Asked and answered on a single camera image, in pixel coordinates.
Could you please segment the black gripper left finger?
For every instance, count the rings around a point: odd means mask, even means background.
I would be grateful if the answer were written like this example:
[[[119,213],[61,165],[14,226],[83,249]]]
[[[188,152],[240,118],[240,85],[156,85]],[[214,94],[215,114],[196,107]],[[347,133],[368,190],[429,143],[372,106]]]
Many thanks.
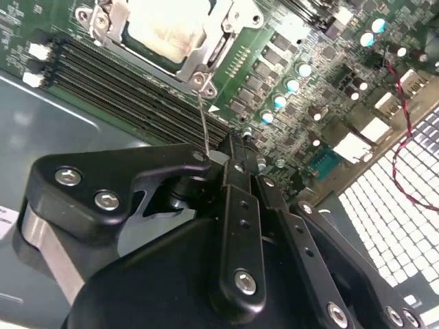
[[[219,205],[252,179],[238,135],[210,154],[190,144],[55,154],[30,171],[19,218],[71,304],[100,270]]]

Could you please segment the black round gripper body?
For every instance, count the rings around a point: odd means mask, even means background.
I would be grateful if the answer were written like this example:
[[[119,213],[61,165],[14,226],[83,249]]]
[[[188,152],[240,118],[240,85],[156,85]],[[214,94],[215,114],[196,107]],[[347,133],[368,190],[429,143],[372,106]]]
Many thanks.
[[[252,187],[223,185],[219,205],[98,271],[65,328],[251,328],[267,304],[266,249]]]

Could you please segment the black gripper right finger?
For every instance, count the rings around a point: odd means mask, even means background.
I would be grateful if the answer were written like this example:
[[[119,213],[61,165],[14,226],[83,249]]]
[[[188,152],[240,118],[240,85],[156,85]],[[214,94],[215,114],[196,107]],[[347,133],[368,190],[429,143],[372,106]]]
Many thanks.
[[[423,328],[416,311],[315,208],[288,206],[257,171],[257,148],[240,139],[259,198],[267,304],[251,328]]]

